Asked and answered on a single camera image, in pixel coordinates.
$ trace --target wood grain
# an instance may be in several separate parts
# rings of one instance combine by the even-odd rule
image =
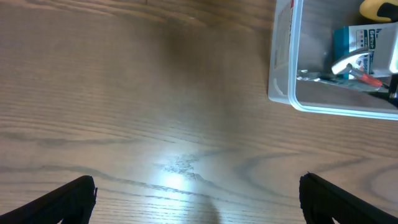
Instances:
[[[310,171],[398,215],[395,122],[268,100],[274,8],[1,0],[0,213],[92,175],[91,223],[305,223]]]

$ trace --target white label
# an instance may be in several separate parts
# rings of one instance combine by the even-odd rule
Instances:
[[[380,30],[389,26],[391,26],[391,24],[374,24],[349,27],[349,51],[352,52],[363,47],[368,47],[370,51],[369,55],[360,57],[356,62],[351,62],[353,67],[369,74],[373,74],[373,53],[374,49],[376,49],[377,37]]]

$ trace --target yellow handle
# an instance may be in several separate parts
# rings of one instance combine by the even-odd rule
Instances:
[[[381,5],[384,3],[391,3],[393,5],[398,6],[398,0],[365,0],[362,2],[361,7],[359,8],[360,13],[374,21],[378,22],[391,22],[391,19],[388,17],[379,17],[377,12]]]

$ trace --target metal tool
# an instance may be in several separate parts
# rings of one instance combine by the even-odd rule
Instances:
[[[333,74],[338,75],[347,72],[347,64],[355,63],[357,59],[362,56],[369,55],[369,49],[367,47],[354,50],[350,52],[348,55],[344,55],[339,58],[333,65],[331,66],[331,71]]]
[[[308,70],[297,70],[297,80],[324,83],[361,92],[388,92],[388,89],[371,86],[357,79],[347,80],[341,78],[341,75],[334,75],[332,73],[325,72],[308,72]]]
[[[341,57],[339,60],[337,60],[331,66],[331,71],[335,75],[349,73],[350,75],[361,80],[362,82],[367,83],[368,85],[377,88],[384,87],[388,89],[388,86],[383,84],[382,81],[378,80],[377,78],[373,78],[371,75],[367,74],[366,72],[353,68],[352,63],[354,63],[360,57],[368,54],[369,50],[367,48],[358,49],[353,52],[350,52],[348,55],[345,55],[344,57]]]

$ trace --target wooden table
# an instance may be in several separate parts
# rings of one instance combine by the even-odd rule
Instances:
[[[91,223],[304,223],[314,172],[398,215],[398,125],[269,101],[271,0],[1,0],[0,213],[81,176]]]

